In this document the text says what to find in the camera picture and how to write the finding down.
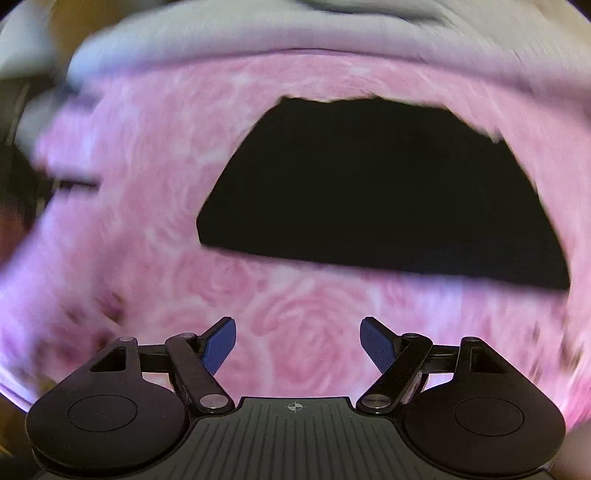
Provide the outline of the black zip fleece jacket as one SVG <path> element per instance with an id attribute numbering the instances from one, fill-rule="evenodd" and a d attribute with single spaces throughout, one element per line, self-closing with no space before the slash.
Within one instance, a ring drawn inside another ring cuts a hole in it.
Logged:
<path id="1" fill-rule="evenodd" d="M 197 216 L 202 245 L 252 255 L 566 291 L 532 183 L 504 141 L 379 97 L 283 98 Z"/>

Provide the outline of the pink rose bed blanket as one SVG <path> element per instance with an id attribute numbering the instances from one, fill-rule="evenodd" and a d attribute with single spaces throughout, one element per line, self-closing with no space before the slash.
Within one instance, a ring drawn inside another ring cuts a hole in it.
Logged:
<path id="1" fill-rule="evenodd" d="M 201 60 L 92 82 L 40 139 L 51 170 L 102 178 L 53 199 L 1 275 L 1 390 L 29 408 L 109 341 L 160 344 L 219 318 L 238 343 L 218 372 L 242 396 L 356 398 L 377 368 L 359 342 L 373 316 L 441 344 L 483 338 L 562 410 L 590 416 L 590 124 L 491 82 L 400 60 L 283 53 Z M 202 248 L 195 218 L 240 141 L 283 96 L 376 94 L 444 106 L 501 135 L 566 250 L 566 295 L 489 281 L 256 259 Z"/>

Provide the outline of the white ribbed rolled quilt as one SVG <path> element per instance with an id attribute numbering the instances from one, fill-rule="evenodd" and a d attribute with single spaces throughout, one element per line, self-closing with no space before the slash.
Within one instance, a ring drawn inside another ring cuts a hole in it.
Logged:
<path id="1" fill-rule="evenodd" d="M 590 109 L 589 44 L 523 1 L 178 1 L 88 37 L 67 77 L 291 50 L 406 59 Z"/>

